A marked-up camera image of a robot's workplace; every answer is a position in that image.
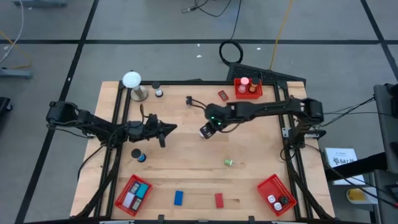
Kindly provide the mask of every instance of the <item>black ring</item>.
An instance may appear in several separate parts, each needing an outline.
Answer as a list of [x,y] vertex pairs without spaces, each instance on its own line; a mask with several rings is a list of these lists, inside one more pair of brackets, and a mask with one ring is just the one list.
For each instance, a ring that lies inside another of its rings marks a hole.
[[219,53],[219,55],[220,55],[220,58],[222,59],[222,61],[224,62],[224,64],[226,64],[227,66],[230,66],[230,65],[231,65],[231,62],[225,60],[225,58],[223,57],[222,49],[223,49],[223,47],[224,47],[225,44],[233,44],[233,45],[239,50],[239,53],[241,54],[241,56],[240,56],[239,60],[237,60],[237,61],[234,62],[234,63],[241,63],[242,60],[243,60],[243,49],[242,49],[242,47],[241,47],[238,43],[236,43],[235,41],[226,40],[226,41],[224,41],[224,42],[221,43],[220,49],[218,50],[218,53]]

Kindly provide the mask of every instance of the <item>yellow object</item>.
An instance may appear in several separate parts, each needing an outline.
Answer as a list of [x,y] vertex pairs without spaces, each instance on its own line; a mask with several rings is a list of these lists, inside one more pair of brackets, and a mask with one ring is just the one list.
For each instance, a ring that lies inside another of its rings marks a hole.
[[[12,40],[10,40],[10,38],[8,38],[8,36],[0,30],[0,34],[6,39],[8,40],[8,42],[12,45],[14,44]],[[29,55],[27,53],[25,53],[23,50],[21,50],[18,45],[14,45],[14,47],[19,50],[19,52],[27,59],[29,60],[29,64],[28,65],[15,65],[15,66],[11,66],[8,67],[8,69],[21,69],[21,68],[29,68],[32,66],[32,59],[29,57]]]
[[351,189],[348,190],[347,196],[350,200],[358,200],[358,201],[365,201],[365,193],[359,189]]
[[[374,187],[364,187],[363,190],[373,194],[377,195],[376,188]],[[347,199],[349,202],[353,204],[377,204],[377,198],[367,194],[366,192],[363,192],[361,189],[350,189],[347,190],[346,193]]]
[[286,14],[285,14],[284,20],[282,21],[282,25],[280,25],[279,33],[278,33],[278,36],[277,36],[277,38],[275,40],[274,51],[272,52],[272,58],[271,58],[271,64],[269,65],[269,70],[272,70],[272,64],[274,63],[274,58],[275,58],[276,48],[278,46],[278,41],[280,39],[280,35],[282,34],[282,30],[284,29],[284,26],[285,26],[286,20],[287,20],[287,18],[289,16],[289,12],[290,12],[290,9],[292,8],[292,5],[293,5],[293,0],[290,0],[289,1],[289,7],[286,10]]

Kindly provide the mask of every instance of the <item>red basket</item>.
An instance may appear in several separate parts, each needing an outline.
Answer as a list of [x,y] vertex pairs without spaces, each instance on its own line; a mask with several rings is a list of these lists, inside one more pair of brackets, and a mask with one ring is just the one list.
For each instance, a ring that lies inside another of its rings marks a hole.
[[[144,183],[148,185],[148,190],[144,196],[144,198],[142,199],[142,202],[140,204],[140,206],[138,207],[137,211],[133,211],[130,208],[126,208],[125,206],[123,206],[123,201],[126,198],[127,193],[129,192],[129,190],[131,189],[132,185],[138,182],[140,184]],[[116,207],[120,208],[121,210],[125,211],[126,213],[128,213],[129,215],[131,215],[132,217],[135,217],[136,214],[138,213],[138,211],[142,208],[144,202],[146,201],[146,198],[148,197],[149,193],[152,191],[153,187],[152,184],[146,182],[144,179],[140,178],[139,176],[133,174],[130,177],[129,182],[126,184],[126,186],[124,186],[123,191],[120,193],[118,199],[116,200],[116,202],[114,203]]]
[[[251,82],[252,82],[252,78],[249,78],[248,88],[250,87]],[[262,96],[261,80],[260,80],[260,84],[257,86],[256,91],[254,93],[249,92],[249,90],[246,90],[246,92],[244,92],[244,93],[241,93],[238,91],[238,88],[241,85],[240,78],[234,79],[234,85],[235,85],[236,99],[258,99],[260,96]]]
[[[287,190],[285,185],[282,183],[282,181],[280,181],[276,174],[273,174],[272,176],[268,177],[268,179],[261,182],[261,184],[257,186],[257,190],[259,191],[261,197],[266,201],[270,209],[278,217],[287,210],[291,209],[297,203],[292,194]],[[279,197],[285,196],[289,199],[289,203],[287,205],[283,205],[282,209],[277,211],[274,209],[273,203],[270,203],[267,199],[270,195],[273,195],[277,201]]]

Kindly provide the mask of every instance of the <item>wheel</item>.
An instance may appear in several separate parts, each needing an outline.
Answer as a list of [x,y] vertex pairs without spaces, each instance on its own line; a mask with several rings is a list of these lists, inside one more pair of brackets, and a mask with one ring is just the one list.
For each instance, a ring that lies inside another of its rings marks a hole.
[[12,105],[10,103],[8,103],[6,110],[7,111],[12,111]]

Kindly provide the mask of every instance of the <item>small green object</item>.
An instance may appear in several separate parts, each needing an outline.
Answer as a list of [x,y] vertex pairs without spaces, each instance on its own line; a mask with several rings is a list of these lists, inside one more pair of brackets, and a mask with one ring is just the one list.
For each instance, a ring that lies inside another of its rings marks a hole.
[[224,160],[224,164],[227,166],[232,166],[234,164],[234,162],[232,159],[226,159],[226,160]]

